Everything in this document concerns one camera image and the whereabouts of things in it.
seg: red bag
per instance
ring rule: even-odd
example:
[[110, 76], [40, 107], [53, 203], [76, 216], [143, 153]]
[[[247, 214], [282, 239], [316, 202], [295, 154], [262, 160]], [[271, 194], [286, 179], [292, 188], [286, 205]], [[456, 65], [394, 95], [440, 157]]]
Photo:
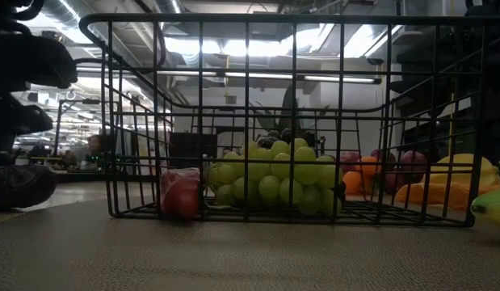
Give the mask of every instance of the red bag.
[[200, 170], [198, 168], [167, 170], [160, 178], [161, 209], [164, 214], [193, 219], [199, 211], [198, 191]]

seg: wire basket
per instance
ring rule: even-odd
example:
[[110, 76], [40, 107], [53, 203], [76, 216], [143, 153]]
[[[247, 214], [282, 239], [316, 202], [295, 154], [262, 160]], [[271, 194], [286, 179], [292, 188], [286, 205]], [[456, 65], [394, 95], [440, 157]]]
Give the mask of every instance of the wire basket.
[[[116, 23], [146, 23], [152, 27], [153, 65], [136, 67], [116, 53], [114, 27]], [[165, 68], [158, 65], [162, 60], [159, 38], [161, 23], [193, 23], [196, 27], [198, 48], [205, 48], [208, 38], [204, 34], [215, 31], [216, 23], [223, 23], [226, 30], [238, 27], [243, 48], [251, 52], [251, 41], [259, 24], [268, 23], [274, 27], [287, 27], [291, 32], [290, 45], [286, 53], [289, 64], [280, 69], [259, 69], [252, 64], [251, 53], [242, 54], [242, 65], [231, 68], [211, 68], [205, 65], [203, 50], [197, 54], [194, 67]], [[302, 61], [297, 34], [304, 24], [331, 23], [339, 30], [340, 58], [334, 67], [322, 70], [307, 68]], [[382, 45], [381, 57], [361, 59], [373, 66], [373, 70], [355, 70], [351, 67], [354, 60], [346, 59], [349, 48], [345, 49], [350, 31], [362, 24], [383, 26], [383, 36], [375, 38], [373, 45]], [[94, 25], [106, 25], [108, 35], [100, 38], [93, 33]], [[485, 127], [484, 111], [491, 68], [487, 64], [489, 56], [493, 56], [500, 46], [500, 39], [494, 37], [492, 27], [498, 27], [500, 19], [493, 18], [441, 18], [441, 17], [390, 17], [390, 16], [343, 16], [343, 15], [157, 15], [157, 14], [100, 14], [88, 15], [80, 22], [82, 32], [103, 49], [100, 73], [103, 101], [102, 133], [112, 138], [111, 147], [105, 153], [104, 170], [107, 184], [107, 202], [109, 213], [113, 217], [163, 218], [168, 216], [162, 212], [160, 177], [162, 172], [170, 168], [198, 167], [202, 182], [198, 197], [200, 211], [196, 217], [201, 221], [250, 221], [273, 223], [309, 223], [309, 224], [350, 224], [350, 225], [388, 225], [388, 226], [465, 226], [474, 223], [473, 215], [468, 210], [472, 200], [477, 197], [481, 182], [482, 129]], [[393, 34], [400, 26], [409, 31], [413, 27], [424, 27], [430, 33], [429, 40], [434, 41], [431, 57], [425, 63], [426, 70], [409, 71], [408, 66], [399, 70], [393, 63], [399, 54], [402, 39], [394, 39]], [[467, 36], [466, 40], [449, 40], [452, 36]], [[182, 76], [197, 81], [197, 104], [179, 103], [180, 96], [173, 96], [162, 91], [162, 76]], [[122, 82], [114, 84], [114, 80], [131, 78], [146, 90], [153, 93], [153, 106], [142, 104], [140, 97], [123, 91]], [[240, 104], [210, 105], [204, 97], [207, 78], [228, 78], [242, 84], [244, 92]], [[254, 106], [252, 100], [254, 80], [280, 79], [286, 84], [283, 91], [291, 100], [287, 107]], [[394, 81], [416, 81], [404, 93], [393, 95]], [[306, 108], [299, 108], [297, 89], [300, 85], [311, 82], [312, 86], [330, 83], [336, 106], [323, 107], [321, 103]], [[379, 103], [369, 108], [348, 108], [345, 105], [345, 87], [349, 86], [382, 86]], [[442, 93], [452, 87], [452, 94]], [[425, 109], [409, 114], [399, 113], [398, 108], [404, 106], [415, 95], [416, 90], [430, 92], [422, 101]], [[468, 100], [471, 103], [464, 113], [460, 103]], [[133, 122], [131, 128], [125, 126], [127, 119]], [[231, 207], [217, 205], [216, 197], [209, 187], [208, 170], [213, 163], [227, 162], [221, 158], [221, 151], [229, 148], [239, 151], [243, 146], [248, 148], [251, 141], [257, 140], [259, 134], [276, 129], [265, 124], [280, 124], [279, 120], [290, 126], [293, 135], [305, 131], [302, 125], [310, 124], [309, 132], [313, 135], [310, 145], [316, 155], [334, 156], [333, 161], [306, 162], [301, 160], [272, 161], [262, 159], [249, 160], [248, 151], [243, 151], [239, 162], [243, 165], [244, 185], [251, 183], [248, 169], [251, 164], [289, 164], [290, 176], [295, 176], [295, 169], [301, 165], [312, 165], [311, 169], [332, 165], [339, 173], [344, 168], [346, 175], [354, 172], [361, 177], [358, 196], [345, 196], [355, 185], [346, 183], [346, 187], [332, 188], [332, 209], [342, 207], [341, 212], [332, 211], [326, 215], [323, 211], [305, 215], [293, 203], [293, 182], [288, 185], [287, 202], [279, 202], [278, 206], [254, 207], [249, 201], [250, 189], [244, 187], [243, 197], [238, 204]], [[220, 140], [220, 133], [225, 138]], [[472, 140], [473, 162], [456, 162], [454, 156], [460, 154], [458, 145], [461, 137], [468, 136]], [[439, 161], [431, 157], [430, 149], [440, 142], [447, 144], [445, 150], [448, 159]], [[365, 157], [369, 151], [378, 149], [379, 154], [390, 151], [395, 158], [376, 158], [344, 161], [344, 155]], [[411, 160], [403, 158], [408, 151], [424, 154], [419, 160], [416, 154]], [[366, 180], [367, 171], [375, 169], [372, 179]], [[445, 179], [439, 185], [444, 194], [443, 201], [434, 202], [431, 179], [443, 175]], [[461, 199], [464, 207], [461, 211], [453, 209], [453, 201], [457, 195], [453, 192], [454, 177], [467, 175], [466, 193]], [[394, 176], [393, 189], [389, 191], [389, 177]], [[402, 188], [397, 186], [398, 177], [408, 177]], [[414, 189], [418, 189], [418, 201], [413, 199]], [[397, 191], [404, 191], [404, 200], [399, 200]]]

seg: metal rack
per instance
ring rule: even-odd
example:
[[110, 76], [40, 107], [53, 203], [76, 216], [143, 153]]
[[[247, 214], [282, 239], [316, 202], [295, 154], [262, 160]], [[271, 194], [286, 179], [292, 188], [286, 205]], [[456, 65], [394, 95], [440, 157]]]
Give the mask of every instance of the metal rack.
[[[250, 57], [246, 54], [245, 58], [245, 68], [244, 69], [207, 69], [204, 68], [204, 56], [202, 53], [199, 55], [199, 66], [198, 68], [191, 69], [180, 69], [180, 68], [162, 68], [157, 67], [156, 64], [158, 55], [157, 48], [159, 46], [158, 43], [158, 35], [157, 30], [153, 30], [153, 66], [149, 67], [131, 67], [127, 65], [121, 56], [115, 53], [114, 47], [112, 46], [112, 31], [113, 31], [113, 23], [152, 23], [154, 27], [158, 26], [158, 23], [162, 22], [181, 22], [181, 23], [198, 23], [199, 24], [199, 43], [200, 47], [203, 44], [203, 32], [204, 25], [206, 23], [214, 23], [214, 22], [222, 22], [222, 23], [244, 23], [245, 25], [245, 35], [244, 38], [246, 40], [246, 47], [248, 48], [250, 43], [250, 24], [251, 23], [288, 23], [292, 26], [292, 68], [291, 69], [280, 69], [280, 70], [257, 70], [250, 68]], [[101, 40], [97, 36], [95, 36], [92, 31], [89, 29], [90, 25], [93, 24], [106, 24], [108, 27], [108, 40]], [[341, 26], [341, 35], [340, 37], [340, 51], [341, 51], [341, 59], [339, 62], [338, 70], [301, 70], [297, 68], [297, 53], [296, 53], [296, 27], [298, 23], [335, 23], [336, 25]], [[345, 70], [345, 58], [344, 58], [344, 34], [345, 34], [345, 26], [349, 24], [381, 24], [386, 25], [388, 27], [388, 33], [386, 35], [386, 48], [387, 48], [387, 57], [384, 60], [385, 71], [355, 71], [355, 70]], [[336, 160], [340, 160], [340, 156], [342, 153], [341, 147], [341, 137], [342, 132], [347, 129], [342, 128], [342, 122], [344, 120], [352, 120], [355, 121], [357, 125], [357, 133], [359, 138], [359, 122], [365, 120], [374, 120], [381, 123], [380, 131], [380, 141], [379, 141], [379, 149], [388, 149], [395, 150], [397, 148], [401, 148], [405, 145], [392, 145], [392, 135], [393, 129], [397, 126], [402, 127], [402, 134], [404, 133], [404, 128], [406, 123], [415, 122], [416, 126], [420, 125], [420, 123], [429, 123], [431, 127], [430, 137], [428, 141], [425, 141], [426, 144], [431, 144], [436, 141], [435, 138], [435, 127], [438, 122], [449, 122], [449, 123], [470, 123], [474, 124], [475, 130], [467, 134], [475, 134], [476, 140], [476, 151], [474, 154], [474, 163], [473, 164], [458, 164], [453, 161], [451, 158], [449, 163], [439, 163], [438, 166], [449, 167], [449, 171], [445, 171], [449, 173], [448, 181], [447, 181], [447, 191], [446, 191], [446, 201], [449, 199], [449, 184], [450, 178], [453, 173], [472, 173], [472, 179], [470, 181], [470, 194], [468, 197], [468, 202], [471, 203], [472, 200], [477, 197], [478, 188], [479, 188], [479, 179], [480, 179], [480, 170], [481, 170], [481, 126], [483, 126], [483, 116], [484, 113], [481, 110], [483, 104], [485, 102], [485, 62], [487, 60], [488, 49], [492, 48], [496, 44], [500, 42], [500, 40], [487, 40], [488, 37], [482, 37], [480, 47], [477, 48], [476, 51], [470, 53], [467, 56], [463, 56], [461, 59], [456, 60], [456, 63], [450, 65], [446, 68], [440, 67], [439, 61], [439, 52], [442, 48], [439, 47], [439, 38], [440, 38], [440, 28], [442, 26], [477, 26], [482, 27], [483, 36], [489, 30], [490, 26], [499, 25], [500, 18], [462, 18], [462, 17], [392, 17], [392, 16], [346, 16], [346, 15], [208, 15], [208, 14], [179, 14], [179, 15], [157, 15], [157, 14], [97, 14], [97, 15], [88, 15], [84, 17], [80, 22], [80, 28], [82, 32], [94, 42], [94, 44], [98, 45], [103, 49], [102, 61], [101, 61], [101, 83], [102, 87], [102, 98], [103, 100], [109, 101], [111, 110], [109, 111], [109, 116], [106, 116], [103, 113], [103, 134], [106, 134], [106, 126], [109, 126], [110, 134], [113, 136], [116, 134], [116, 131], [126, 131], [121, 124], [116, 124], [115, 120], [117, 116], [142, 116], [145, 118], [145, 130], [139, 131], [136, 127], [131, 131], [131, 134], [143, 137], [147, 139], [147, 143], [149, 144], [151, 141], [155, 144], [162, 143], [164, 145], [163, 150], [167, 151], [169, 141], [167, 140], [166, 134], [163, 134], [163, 137], [159, 133], [158, 125], [163, 124], [164, 128], [167, 127], [167, 117], [191, 117], [197, 120], [196, 126], [191, 125], [191, 131], [195, 131], [200, 137], [204, 135], [204, 129], [209, 126], [209, 124], [204, 124], [204, 117], [211, 117], [212, 120], [214, 118], [221, 117], [229, 117], [232, 119], [242, 118], [244, 119], [244, 129], [246, 132], [249, 132], [252, 129], [250, 126], [250, 119], [254, 119], [258, 116], [263, 116], [254, 114], [252, 112], [254, 108], [250, 107], [250, 97], [249, 97], [249, 89], [250, 89], [250, 78], [251, 74], [284, 74], [289, 76], [288, 80], [290, 80], [292, 85], [293, 94], [296, 93], [296, 82], [305, 80], [306, 74], [316, 74], [317, 76], [335, 76], [339, 80], [343, 80], [343, 78], [349, 74], [352, 76], [377, 76], [376, 80], [380, 82], [382, 78], [385, 86], [384, 93], [384, 105], [379, 106], [377, 108], [369, 108], [367, 110], [349, 110], [344, 108], [343, 102], [343, 88], [345, 83], [340, 82], [337, 98], [338, 98], [338, 108], [277, 108], [277, 107], [262, 107], [258, 108], [260, 110], [268, 110], [270, 112], [276, 112], [277, 110], [287, 109], [290, 110], [291, 114], [287, 116], [280, 116], [282, 118], [291, 118], [292, 120], [308, 118], [311, 120], [319, 121], [319, 120], [333, 120], [335, 125], [335, 130], [331, 133], [336, 137], [337, 143], [336, 148], [331, 149], [336, 153]], [[432, 26], [435, 28], [435, 49], [434, 49], [434, 59], [433, 59], [433, 70], [426, 72], [399, 72], [392, 70], [392, 28], [394, 25], [420, 25], [420, 26]], [[467, 71], [458, 70], [461, 68], [460, 65], [464, 64], [466, 61], [474, 60], [478, 64], [480, 64], [479, 71]], [[175, 103], [168, 98], [158, 87], [158, 75], [159, 74], [184, 74], [186, 72], [197, 71], [196, 77], [199, 82], [199, 90], [198, 90], [198, 99], [199, 103], [197, 106], [194, 105], [182, 105]], [[246, 89], [245, 89], [245, 105], [244, 106], [208, 106], [204, 105], [204, 97], [203, 97], [203, 77], [206, 76], [216, 76], [216, 77], [227, 77], [228, 74], [238, 73], [242, 74], [242, 77], [246, 81]], [[140, 104], [134, 102], [134, 100], [122, 93], [121, 87], [118, 90], [110, 89], [113, 83], [113, 75], [116, 74], [120, 80], [122, 80], [123, 74], [131, 74], [136, 76], [140, 81], [142, 81], [147, 87], [153, 89], [153, 99], [154, 107], [153, 108], [143, 108]], [[408, 90], [404, 94], [400, 94], [396, 98], [393, 98], [390, 93], [390, 85], [392, 82], [392, 76], [426, 76], [427, 80], [418, 84], [414, 88]], [[464, 96], [457, 96], [457, 98], [446, 102], [445, 104], [436, 105], [435, 104], [435, 92], [437, 90], [437, 82], [439, 78], [442, 76], [446, 76], [449, 78], [458, 78], [460, 76], [470, 76], [471, 78], [479, 78], [481, 80], [481, 85], [477, 88], [473, 93], [467, 94]], [[408, 94], [414, 90], [416, 87], [419, 87], [425, 83], [432, 83], [432, 96], [427, 99], [427, 102], [431, 102], [431, 109], [426, 110], [424, 112], [420, 112], [415, 116], [409, 117], [399, 117], [393, 114], [394, 108], [397, 103], [403, 100]], [[458, 102], [466, 99], [472, 98], [476, 102], [473, 105], [473, 110], [475, 115], [473, 118], [454, 118], [451, 116], [450, 118], [438, 118], [434, 113], [437, 107], [442, 106], [458, 106]], [[123, 102], [130, 102], [134, 106], [138, 106], [142, 108], [142, 112], [133, 111], [133, 112], [122, 112], [121, 110], [113, 110], [113, 103], [119, 103], [119, 106], [116, 108], [122, 108]], [[192, 110], [192, 112], [177, 112], [176, 108], [182, 108], [187, 110]], [[222, 111], [223, 109], [229, 109], [230, 112]], [[309, 116], [301, 116], [298, 112], [308, 112]], [[381, 116], [362, 116], [364, 113], [369, 112], [381, 112]], [[154, 128], [149, 129], [147, 127], [147, 118], [151, 116], [157, 122], [154, 122]], [[264, 115], [264, 117], [276, 117], [276, 114]], [[295, 122], [292, 122], [291, 130], [295, 132]], [[444, 137], [450, 140], [451, 144], [451, 157], [455, 153], [455, 143], [456, 143], [456, 135], [450, 134], [449, 136]], [[249, 142], [248, 134], [245, 134], [245, 144], [247, 145]], [[140, 156], [139, 154], [135, 156], [130, 156], [125, 153], [123, 150], [121, 153], [117, 153], [115, 150], [112, 150], [108, 153], [111, 156], [111, 159], [107, 162], [106, 165], [106, 184], [107, 184], [107, 202], [108, 202], [108, 211], [110, 215], [113, 217], [131, 217], [131, 218], [161, 218], [166, 219], [166, 215], [162, 213], [160, 207], [161, 204], [161, 193], [159, 187], [159, 178], [162, 174], [162, 168], [164, 162], [172, 161], [172, 160], [189, 160], [196, 161], [199, 165], [200, 169], [200, 177], [204, 177], [204, 172], [206, 171], [205, 163], [206, 162], [219, 162], [219, 158], [205, 158], [201, 154], [197, 157], [168, 157], [167, 155], [160, 155], [159, 146], [155, 146], [155, 154], [148, 156]], [[361, 151], [360, 142], [358, 142], [358, 149], [354, 149], [357, 151]], [[208, 205], [214, 205], [215, 201], [210, 196], [204, 196], [204, 188], [205, 185], [203, 183], [200, 184], [200, 202], [202, 202], [202, 207], [200, 208], [200, 214], [197, 219], [201, 221], [254, 221], [254, 222], [272, 222], [272, 223], [311, 223], [311, 224], [352, 224], [352, 225], [390, 225], [390, 226], [464, 226], [470, 227], [474, 223], [473, 215], [470, 211], [463, 213], [463, 216], [460, 218], [454, 218], [448, 215], [448, 205], [447, 203], [443, 206], [443, 211], [441, 214], [434, 214], [435, 211], [433, 209], [428, 208], [427, 199], [429, 196], [428, 193], [428, 183], [429, 179], [426, 179], [425, 188], [423, 193], [423, 203], [418, 207], [418, 209], [413, 209], [406, 202], [405, 205], [399, 205], [394, 202], [394, 195], [391, 198], [391, 201], [388, 201], [388, 197], [384, 193], [384, 181], [386, 175], [388, 173], [395, 173], [396, 171], [388, 172], [386, 166], [395, 166], [399, 167], [402, 165], [400, 161], [400, 152], [397, 156], [396, 162], [388, 162], [386, 158], [383, 158], [380, 162], [336, 162], [335, 166], [337, 169], [340, 168], [341, 165], [376, 165], [381, 166], [381, 172], [378, 174], [378, 182], [376, 183], [378, 193], [376, 196], [372, 194], [372, 196], [368, 199], [362, 201], [353, 201], [347, 200], [343, 203], [343, 211], [339, 215], [334, 212], [331, 217], [326, 217], [321, 214], [317, 214], [314, 217], [305, 217], [301, 215], [296, 207], [292, 205], [292, 199], [290, 194], [290, 203], [286, 205], [285, 209], [277, 210], [277, 209], [264, 209], [264, 210], [253, 210], [249, 207], [243, 207], [242, 209], [213, 209], [208, 207]], [[129, 165], [124, 162], [124, 160], [137, 160], [134, 164], [130, 163]], [[147, 165], [142, 166], [140, 161], [149, 161]], [[252, 160], [252, 162], [269, 162], [269, 161], [259, 161]], [[311, 163], [311, 162], [295, 162], [291, 161], [291, 175], [293, 173], [293, 164], [302, 164], [302, 163]], [[139, 171], [133, 174], [128, 174], [125, 171], [120, 171], [122, 168], [120, 166], [134, 166], [134, 167], [150, 167], [154, 170], [152, 172], [152, 182], [150, 184], [150, 189], [148, 190], [148, 185], [143, 184], [140, 181], [140, 187], [135, 190], [133, 194], [133, 190], [130, 190], [128, 185], [128, 181], [132, 180], [133, 176], [137, 176]], [[413, 166], [425, 166], [426, 170], [423, 174], [429, 175], [431, 173], [431, 166], [435, 166], [434, 163], [411, 163]], [[471, 167], [471, 171], [456, 171], [453, 170], [453, 167]], [[247, 185], [248, 181], [248, 162], [245, 162], [245, 181]], [[119, 187], [124, 184], [124, 189], [126, 192], [125, 197], [120, 197], [119, 195]], [[292, 193], [292, 183], [290, 184], [290, 193]], [[334, 189], [334, 195], [339, 196], [342, 193], [340, 188]], [[248, 199], [248, 189], [245, 189], [245, 201]], [[337, 199], [334, 199], [334, 208], [337, 206]]]

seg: grape bunch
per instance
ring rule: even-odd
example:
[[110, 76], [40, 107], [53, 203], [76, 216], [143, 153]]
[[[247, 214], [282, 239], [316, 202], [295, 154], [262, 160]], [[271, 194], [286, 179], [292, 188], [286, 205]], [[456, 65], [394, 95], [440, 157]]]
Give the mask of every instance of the grape bunch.
[[[288, 205], [292, 180], [292, 204], [304, 215], [312, 216], [320, 210], [327, 216], [333, 213], [334, 193], [331, 189], [342, 181], [342, 171], [336, 175], [333, 164], [295, 164], [291, 176], [291, 158], [295, 162], [334, 162], [330, 156], [317, 158], [313, 146], [314, 135], [294, 138], [291, 130], [282, 133], [270, 131], [267, 137], [250, 141], [248, 145], [248, 204], [256, 208]], [[208, 182], [216, 194], [218, 205], [240, 205], [244, 201], [246, 149], [242, 154], [230, 152], [223, 162], [210, 166]], [[338, 202], [337, 213], [341, 211]]]

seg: table surface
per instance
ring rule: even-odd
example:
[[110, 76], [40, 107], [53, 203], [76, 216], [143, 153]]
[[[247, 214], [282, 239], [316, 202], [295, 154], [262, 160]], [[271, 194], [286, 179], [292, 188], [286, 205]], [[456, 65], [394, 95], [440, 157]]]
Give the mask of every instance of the table surface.
[[114, 219], [97, 200], [0, 222], [0, 290], [500, 290], [500, 229]]

